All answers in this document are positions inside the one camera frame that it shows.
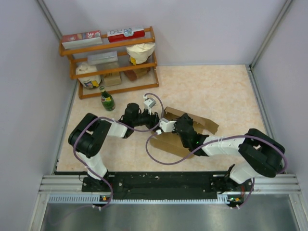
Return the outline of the brown cardboard box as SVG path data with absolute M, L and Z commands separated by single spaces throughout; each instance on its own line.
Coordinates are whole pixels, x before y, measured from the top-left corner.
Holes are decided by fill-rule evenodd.
M 166 118 L 167 120 L 176 120 L 180 116 L 182 116 L 184 111 L 181 111 L 179 109 L 175 109 L 172 107 L 166 107 L 164 110 L 164 116 L 163 118 Z M 207 130 L 211 134 L 216 134 L 218 131 L 219 125 L 204 117 L 200 117 L 194 114 L 187 113 L 189 117 L 193 119 L 193 128 L 197 133 L 201 133 L 204 130 Z M 187 149 L 184 148 L 182 145 L 182 142 L 180 140 L 180 137 L 174 133 L 174 132 L 168 132 L 168 133 L 162 133 L 160 135 L 155 135 L 154 138 L 151 138 L 149 143 L 152 147 L 165 151 L 170 154 L 174 154 L 180 157 L 187 156 L 191 151 L 194 149 Z

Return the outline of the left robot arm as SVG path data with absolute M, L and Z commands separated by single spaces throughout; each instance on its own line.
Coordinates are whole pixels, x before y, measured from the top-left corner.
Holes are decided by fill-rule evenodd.
M 93 178 L 92 185 L 99 191 L 109 186 L 109 179 L 105 176 L 107 168 L 99 154 L 106 137 L 127 139 L 136 127 L 145 126 L 149 131 L 156 129 L 159 123 L 157 112 L 150 109 L 143 111 L 136 103 L 129 103 L 119 120 L 97 117 L 88 113 L 71 132 L 68 143 L 73 147 L 75 158 L 87 169 Z

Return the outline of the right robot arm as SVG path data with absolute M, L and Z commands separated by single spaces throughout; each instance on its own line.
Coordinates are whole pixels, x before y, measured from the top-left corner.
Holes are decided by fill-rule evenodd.
M 193 119 L 187 113 L 176 119 L 176 133 L 187 148 L 196 156 L 232 155 L 241 156 L 244 161 L 231 166 L 225 176 L 225 186 L 237 190 L 246 180 L 258 176 L 274 178 L 282 172 L 282 156 L 285 148 L 256 128 L 245 135 L 222 138 L 197 133 Z

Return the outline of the clear plastic box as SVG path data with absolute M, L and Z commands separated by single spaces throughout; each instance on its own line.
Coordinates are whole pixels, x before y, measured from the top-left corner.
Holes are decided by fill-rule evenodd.
M 116 51 L 93 54 L 87 57 L 87 62 L 90 65 L 104 64 L 116 61 L 118 61 L 118 56 Z

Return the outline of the red white wrap box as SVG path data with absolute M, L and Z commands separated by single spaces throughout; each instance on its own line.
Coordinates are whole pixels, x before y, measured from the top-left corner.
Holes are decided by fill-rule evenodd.
M 145 30 L 142 26 L 115 29 L 107 32 L 107 39 L 110 43 L 142 38 L 144 36 Z

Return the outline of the red grey foil box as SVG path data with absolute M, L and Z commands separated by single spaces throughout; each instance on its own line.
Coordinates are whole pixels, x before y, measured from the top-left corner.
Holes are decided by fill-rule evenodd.
M 62 37 L 62 45 L 65 49 L 100 45 L 102 43 L 100 30 L 64 35 Z

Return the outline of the green glass bottle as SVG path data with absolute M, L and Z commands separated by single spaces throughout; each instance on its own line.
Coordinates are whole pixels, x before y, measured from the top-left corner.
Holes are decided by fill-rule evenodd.
M 106 111 L 113 111 L 116 107 L 113 97 L 106 91 L 104 86 L 100 86 L 101 103 Z

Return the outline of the brown bread pieces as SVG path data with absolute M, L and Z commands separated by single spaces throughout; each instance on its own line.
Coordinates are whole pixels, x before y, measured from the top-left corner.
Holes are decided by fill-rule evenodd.
M 149 73 L 150 71 L 151 68 L 148 67 L 124 71 L 124 74 L 130 81 L 136 81 L 137 79 L 140 79 L 143 76 L 147 75 L 147 73 Z

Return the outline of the tan cardboard packet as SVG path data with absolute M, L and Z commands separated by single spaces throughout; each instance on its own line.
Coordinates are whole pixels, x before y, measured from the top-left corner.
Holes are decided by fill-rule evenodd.
M 103 70 L 119 68 L 118 62 L 110 62 L 103 64 Z M 103 80 L 106 87 L 115 86 L 122 83 L 120 72 L 112 72 L 103 74 Z

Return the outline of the white paper bag upper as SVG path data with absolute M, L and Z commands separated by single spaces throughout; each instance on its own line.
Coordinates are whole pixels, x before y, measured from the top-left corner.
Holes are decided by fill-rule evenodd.
M 147 61 L 155 49 L 155 43 L 141 43 L 126 47 L 128 60 L 131 64 L 137 65 Z

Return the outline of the wooden shelf rack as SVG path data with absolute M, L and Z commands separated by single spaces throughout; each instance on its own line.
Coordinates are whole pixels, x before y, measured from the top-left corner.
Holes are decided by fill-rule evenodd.
M 70 63 L 80 99 L 159 87 L 152 27 L 133 26 L 102 34 L 93 30 L 64 35 L 59 55 Z

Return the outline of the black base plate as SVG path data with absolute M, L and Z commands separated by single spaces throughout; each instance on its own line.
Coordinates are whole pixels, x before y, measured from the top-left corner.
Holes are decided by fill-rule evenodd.
M 113 193 L 116 200 L 216 199 L 219 193 L 242 194 L 252 181 L 242 184 L 227 179 L 224 171 L 107 172 L 104 180 L 83 179 L 82 191 Z

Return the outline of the aluminium front rail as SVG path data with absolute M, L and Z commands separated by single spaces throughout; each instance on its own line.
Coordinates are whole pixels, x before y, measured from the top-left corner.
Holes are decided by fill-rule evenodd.
M 222 172 L 110 172 L 107 182 L 79 175 L 44 176 L 40 194 L 51 203 L 241 204 L 253 194 L 299 194 L 295 175 L 256 177 L 235 186 Z

